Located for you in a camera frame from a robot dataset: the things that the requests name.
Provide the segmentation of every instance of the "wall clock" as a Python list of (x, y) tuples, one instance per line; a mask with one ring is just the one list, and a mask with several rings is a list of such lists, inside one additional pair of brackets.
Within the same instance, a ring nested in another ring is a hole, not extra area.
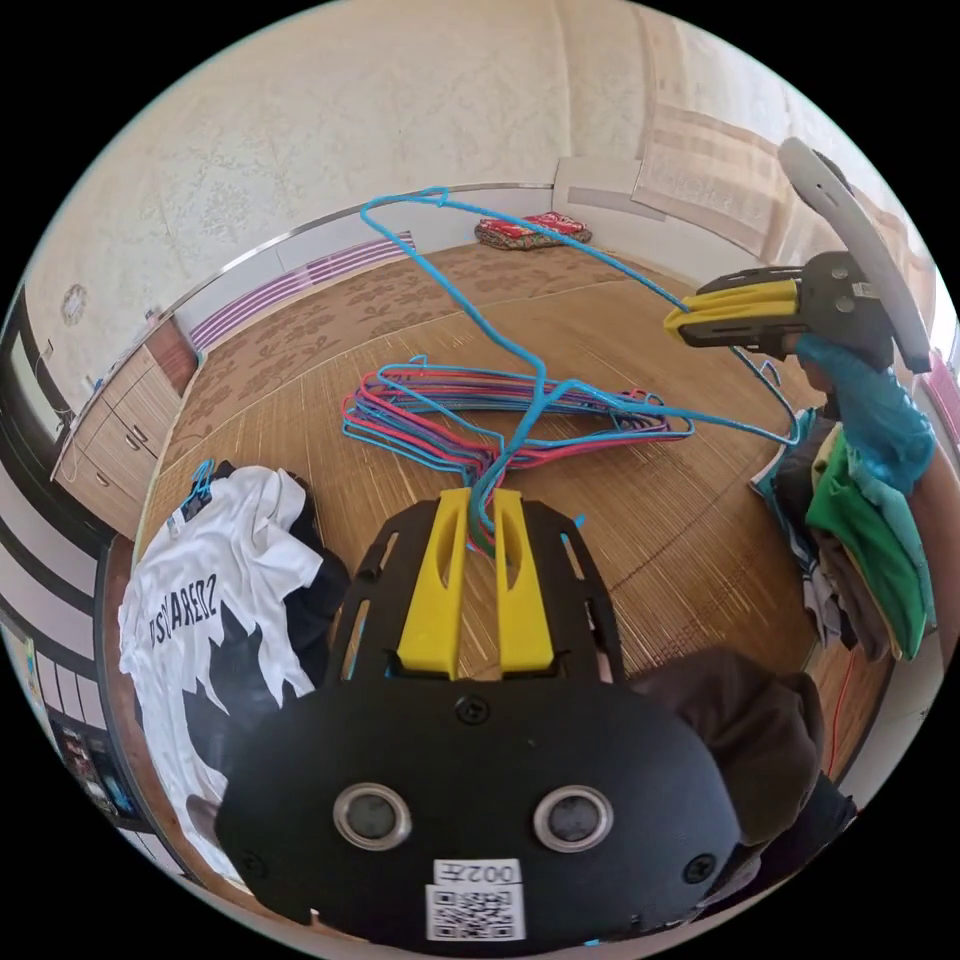
[(75, 283), (64, 295), (60, 304), (60, 315), (68, 327), (74, 327), (80, 322), (84, 308), (87, 305), (87, 291), (79, 283)]

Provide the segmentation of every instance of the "label sticker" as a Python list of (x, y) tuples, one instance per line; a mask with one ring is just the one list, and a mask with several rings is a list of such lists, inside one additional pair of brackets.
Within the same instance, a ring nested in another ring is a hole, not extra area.
[(178, 507), (167, 519), (167, 528), (170, 536), (176, 539), (180, 536), (180, 531), (186, 526), (187, 521), (183, 519), (183, 511)]
[(879, 300), (880, 294), (874, 289), (872, 283), (852, 283), (853, 295), (855, 297), (864, 297), (869, 300)]
[(433, 882), (440, 885), (522, 883), (519, 860), (434, 860)]
[(519, 860), (434, 860), (427, 939), (525, 940)]
[(427, 939), (525, 940), (523, 884), (427, 886)]

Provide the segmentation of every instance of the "poster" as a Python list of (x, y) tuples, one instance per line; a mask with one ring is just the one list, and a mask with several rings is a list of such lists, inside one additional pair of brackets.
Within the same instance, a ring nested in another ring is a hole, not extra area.
[(143, 814), (117, 767), (106, 736), (81, 733), (59, 721), (53, 721), (51, 726), (64, 766), (93, 805), (110, 817), (143, 822)]
[(50, 742), (57, 746), (50, 729), (50, 723), (47, 720), (47, 708), (43, 702), (43, 691), (40, 689), (40, 677), (37, 674), (37, 655), (33, 648), (33, 640), (30, 637), (16, 636), (2, 626), (0, 626), (0, 633), (3, 634), (4, 646), (10, 655), (13, 668), (20, 680), (20, 685), (23, 687), (24, 695), (30, 706), (33, 707), (37, 723), (40, 724)]

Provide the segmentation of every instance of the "screw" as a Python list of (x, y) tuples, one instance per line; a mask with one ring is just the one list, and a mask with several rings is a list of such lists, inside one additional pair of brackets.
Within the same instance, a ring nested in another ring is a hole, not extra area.
[(703, 883), (713, 873), (717, 858), (712, 853), (701, 853), (683, 868), (684, 883)]
[(254, 880), (263, 880), (267, 876), (267, 865), (252, 850), (244, 850), (240, 862)]
[(473, 695), (461, 697), (457, 701), (456, 711), (457, 717), (463, 723), (467, 723), (472, 727), (484, 723), (487, 717), (490, 716), (490, 707), (487, 706), (487, 701), (481, 700), (480, 697)]

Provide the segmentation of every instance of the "clothes pile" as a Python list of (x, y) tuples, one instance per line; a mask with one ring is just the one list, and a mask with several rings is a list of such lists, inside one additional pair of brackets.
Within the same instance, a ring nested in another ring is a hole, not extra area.
[(320, 685), (349, 582), (302, 480), (223, 462), (154, 537), (124, 593), (120, 670), (153, 765), (184, 836), (239, 886), (188, 806), (219, 805), (244, 737)]
[[(534, 223), (538, 227), (546, 227), (548, 230), (553, 230), (555, 233), (570, 237), (580, 243), (589, 243), (593, 236), (587, 229), (586, 224), (565, 217), (562, 213), (551, 211), (525, 219), (527, 223)], [(519, 224), (510, 223), (508, 220), (494, 220), (489, 217), (482, 219), (473, 232), (481, 243), (496, 247), (498, 250), (540, 250), (543, 247), (563, 246), (562, 240), (537, 233), (536, 230), (531, 230), (529, 227), (521, 227)]]
[(821, 772), (823, 713), (806, 673), (776, 676), (734, 650), (711, 647), (629, 685), (697, 733), (740, 824), (739, 845), (688, 921), (792, 876), (855, 819), (856, 805)]
[(830, 404), (797, 419), (800, 443), (781, 447), (751, 486), (787, 537), (820, 640), (859, 644), (871, 662), (912, 660), (936, 612), (906, 498), (865, 469)]

